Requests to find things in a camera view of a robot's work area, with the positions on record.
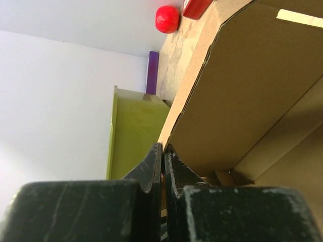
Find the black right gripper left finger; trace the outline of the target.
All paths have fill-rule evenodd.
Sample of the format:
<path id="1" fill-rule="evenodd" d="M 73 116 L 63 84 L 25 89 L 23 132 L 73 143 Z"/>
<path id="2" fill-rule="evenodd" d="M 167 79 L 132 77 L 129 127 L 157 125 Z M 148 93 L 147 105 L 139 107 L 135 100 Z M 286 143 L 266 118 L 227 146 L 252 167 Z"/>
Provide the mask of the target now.
<path id="1" fill-rule="evenodd" d="M 22 186 L 1 226 L 1 241 L 159 241 L 162 145 L 122 179 Z"/>

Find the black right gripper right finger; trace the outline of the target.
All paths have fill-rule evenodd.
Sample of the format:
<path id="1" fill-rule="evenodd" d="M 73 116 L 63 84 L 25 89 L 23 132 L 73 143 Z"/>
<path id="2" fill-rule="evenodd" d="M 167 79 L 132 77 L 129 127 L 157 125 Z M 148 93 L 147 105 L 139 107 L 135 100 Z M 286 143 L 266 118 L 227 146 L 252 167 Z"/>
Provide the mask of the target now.
<path id="1" fill-rule="evenodd" d="M 287 187 L 215 187 L 165 151 L 169 241 L 322 241 L 301 194 Z"/>

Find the cardboard box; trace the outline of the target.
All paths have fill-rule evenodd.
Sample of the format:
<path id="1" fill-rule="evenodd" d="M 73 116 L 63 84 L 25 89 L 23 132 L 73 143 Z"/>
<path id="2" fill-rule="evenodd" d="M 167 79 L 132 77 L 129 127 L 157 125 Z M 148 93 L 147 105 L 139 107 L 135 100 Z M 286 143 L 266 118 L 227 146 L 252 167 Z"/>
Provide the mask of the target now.
<path id="1" fill-rule="evenodd" d="M 213 1 L 165 42 L 159 137 L 215 187 L 287 187 L 322 234 L 322 1 Z"/>

